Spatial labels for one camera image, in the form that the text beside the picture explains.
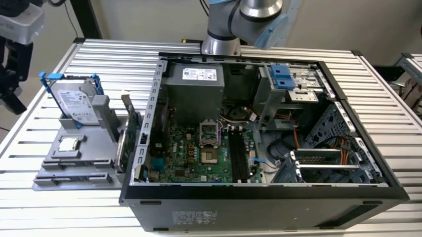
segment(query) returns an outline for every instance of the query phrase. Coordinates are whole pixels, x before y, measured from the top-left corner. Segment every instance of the sticker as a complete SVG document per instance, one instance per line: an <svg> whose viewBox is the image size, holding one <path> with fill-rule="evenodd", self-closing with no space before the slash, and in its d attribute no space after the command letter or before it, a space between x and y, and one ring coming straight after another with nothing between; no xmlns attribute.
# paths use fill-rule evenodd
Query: sticker
<svg viewBox="0 0 422 237"><path fill-rule="evenodd" d="M183 80L217 80L217 69L186 68Z"/></svg>
<svg viewBox="0 0 422 237"><path fill-rule="evenodd" d="M177 225L214 225L217 211L174 211L173 220Z"/></svg>
<svg viewBox="0 0 422 237"><path fill-rule="evenodd" d="M251 116L250 116L250 121L255 122L257 120L257 114L253 112Z"/></svg>
<svg viewBox="0 0 422 237"><path fill-rule="evenodd" d="M84 92L80 90L60 90L59 96L74 120L82 124L99 122L90 98Z"/></svg>

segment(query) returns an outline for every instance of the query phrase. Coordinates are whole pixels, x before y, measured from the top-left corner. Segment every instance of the blue clip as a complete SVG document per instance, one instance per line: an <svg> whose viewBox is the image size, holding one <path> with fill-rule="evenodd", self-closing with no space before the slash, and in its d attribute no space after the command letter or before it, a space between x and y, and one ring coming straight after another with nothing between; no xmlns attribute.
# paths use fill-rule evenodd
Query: blue clip
<svg viewBox="0 0 422 237"><path fill-rule="evenodd" d="M295 80L290 75L290 70L286 65L271 65L270 74L275 81L277 89L294 89L297 87Z"/></svg>
<svg viewBox="0 0 422 237"><path fill-rule="evenodd" d="M92 74L92 79L94 79L94 82L95 82L98 94L99 95L104 95L104 90L103 90L103 86L102 86L102 82L100 82L100 77L99 77L99 75L96 73Z"/></svg>
<svg viewBox="0 0 422 237"><path fill-rule="evenodd" d="M50 80L62 80L64 79L64 74L63 73L51 73L47 77Z"/></svg>
<svg viewBox="0 0 422 237"><path fill-rule="evenodd" d="M253 161L265 163L265 159L259 159L259 158L257 158L257 157L253 157Z"/></svg>

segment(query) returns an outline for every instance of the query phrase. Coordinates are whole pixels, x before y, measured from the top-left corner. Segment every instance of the aluminum slotted table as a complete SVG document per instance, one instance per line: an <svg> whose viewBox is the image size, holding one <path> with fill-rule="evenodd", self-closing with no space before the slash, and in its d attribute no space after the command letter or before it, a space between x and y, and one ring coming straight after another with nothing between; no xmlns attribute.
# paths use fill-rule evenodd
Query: aluminum slotted table
<svg viewBox="0 0 422 237"><path fill-rule="evenodd" d="M198 44L139 43L87 39L75 43L55 72L98 73L110 106L126 109L121 91L130 91L143 114L159 52L199 53ZM365 57L352 51L242 48L247 57L325 61L353 108L412 200L345 231L167 233L185 236L422 236L422 122L389 87ZM141 236L143 231L121 191L31 190L51 142L60 128L60 111L40 89L0 145L0 236Z"/></svg>

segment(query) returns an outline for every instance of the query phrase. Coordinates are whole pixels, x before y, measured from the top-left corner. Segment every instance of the blue plastic latch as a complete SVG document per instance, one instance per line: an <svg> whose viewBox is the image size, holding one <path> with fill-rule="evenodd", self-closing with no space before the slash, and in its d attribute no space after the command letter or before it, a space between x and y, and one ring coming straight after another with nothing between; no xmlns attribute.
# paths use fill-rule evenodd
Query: blue plastic latch
<svg viewBox="0 0 422 237"><path fill-rule="evenodd" d="M94 82L95 82L98 94L99 95L104 95L104 90L103 90L103 86L102 86L102 82L100 82L100 77L99 77L99 75L96 73L92 74L92 79L94 79Z"/></svg>
<svg viewBox="0 0 422 237"><path fill-rule="evenodd" d="M165 158L154 158L153 167L155 171L165 173Z"/></svg>
<svg viewBox="0 0 422 237"><path fill-rule="evenodd" d="M51 73L47 77L47 79L51 79L51 80L62 80L63 78L64 78L63 73Z"/></svg>
<svg viewBox="0 0 422 237"><path fill-rule="evenodd" d="M265 163L265 159L259 159L259 158L257 158L257 157L253 157L253 161L263 162L263 163Z"/></svg>
<svg viewBox="0 0 422 237"><path fill-rule="evenodd" d="M271 65L270 74L274 79L274 87L277 89L294 89L297 87L295 80L290 75L290 70L286 65Z"/></svg>

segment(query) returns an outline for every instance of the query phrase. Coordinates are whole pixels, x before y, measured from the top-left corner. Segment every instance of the white wall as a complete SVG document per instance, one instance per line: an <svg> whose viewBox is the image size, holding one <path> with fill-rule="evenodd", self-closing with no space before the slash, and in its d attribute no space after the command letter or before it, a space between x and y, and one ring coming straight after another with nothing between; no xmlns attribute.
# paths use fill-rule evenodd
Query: white wall
<svg viewBox="0 0 422 237"><path fill-rule="evenodd" d="M106 38L181 42L206 36L198 0L92 0ZM422 52L422 0L303 0L287 47L357 49L376 64Z"/></svg>
<svg viewBox="0 0 422 237"><path fill-rule="evenodd" d="M422 52L422 0L306 0L289 47L357 49L373 64Z"/></svg>
<svg viewBox="0 0 422 237"><path fill-rule="evenodd" d="M207 34L198 0L92 0L92 6L104 39L181 42Z"/></svg>

